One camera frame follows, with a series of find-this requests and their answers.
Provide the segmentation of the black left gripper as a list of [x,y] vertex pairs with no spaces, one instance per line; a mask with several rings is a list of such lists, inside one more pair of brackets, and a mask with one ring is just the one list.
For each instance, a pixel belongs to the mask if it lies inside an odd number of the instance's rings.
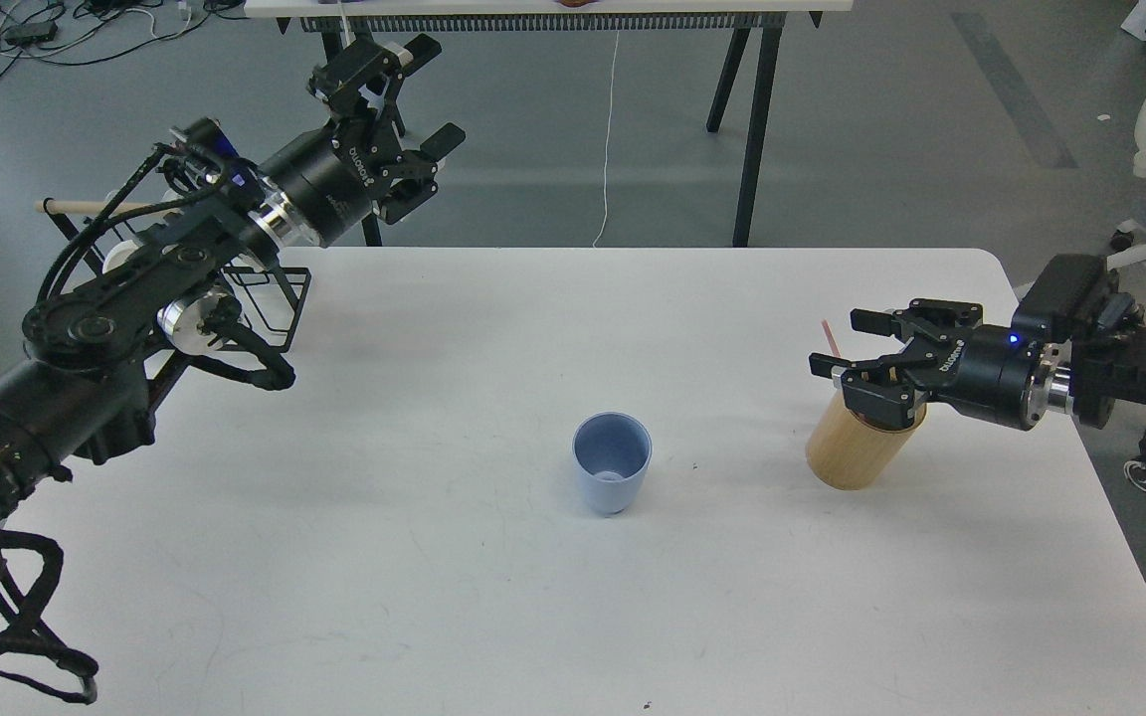
[[[359,228],[363,245],[378,247],[372,203],[379,221],[397,225],[440,190],[437,178],[449,154],[464,144],[466,132],[446,123],[419,145],[405,148],[399,141],[405,128],[397,95],[405,78],[441,52],[441,44],[431,36],[415,36],[406,44],[358,38],[313,68],[308,93],[325,105],[330,121],[303,132],[258,164],[261,175],[286,195],[311,244],[331,247],[345,233]],[[387,128],[397,135],[364,154],[368,190],[354,167],[338,157],[342,132],[350,121],[359,123],[364,137],[376,137]]]

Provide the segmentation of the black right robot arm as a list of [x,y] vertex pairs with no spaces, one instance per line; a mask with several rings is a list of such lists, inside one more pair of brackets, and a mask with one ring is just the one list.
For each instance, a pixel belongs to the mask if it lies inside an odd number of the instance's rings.
[[[987,323],[978,302],[929,298],[855,309],[850,323],[898,340],[898,352],[868,361],[814,353],[809,368],[872,428],[909,430],[929,403],[1020,431],[1049,412],[1101,428],[1118,402],[1146,406],[1143,305],[1102,257],[1051,259],[1006,326]],[[1146,493],[1146,428],[1123,474]]]

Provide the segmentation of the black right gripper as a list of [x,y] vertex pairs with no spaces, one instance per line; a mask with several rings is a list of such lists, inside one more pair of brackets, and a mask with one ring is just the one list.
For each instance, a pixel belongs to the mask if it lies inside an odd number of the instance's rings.
[[924,357],[881,355],[871,361],[847,361],[811,353],[809,370],[831,379],[843,407],[868,425],[904,431],[917,425],[923,399],[949,404],[965,417],[1027,431],[1047,411],[1055,345],[1041,343],[1011,329],[975,329],[984,309],[978,302],[917,298],[906,308],[850,312],[851,329],[895,338],[901,344],[923,339],[945,346],[941,361],[928,368]]

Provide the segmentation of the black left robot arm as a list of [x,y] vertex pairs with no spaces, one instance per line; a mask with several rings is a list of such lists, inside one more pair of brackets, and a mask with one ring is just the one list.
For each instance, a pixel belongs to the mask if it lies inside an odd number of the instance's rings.
[[191,368],[260,390],[292,385],[292,365],[242,321],[223,272],[243,258],[282,280],[283,247],[394,225],[435,195],[465,133],[447,123],[405,148],[397,99],[440,50],[431,36],[342,47],[306,82],[330,119],[261,164],[213,119],[176,129],[52,263],[22,322],[26,359],[0,377],[0,656],[45,656],[81,689],[15,680],[91,705],[99,663],[44,622],[63,550],[5,518],[45,477],[70,480],[69,457],[100,465],[154,444],[156,408]]

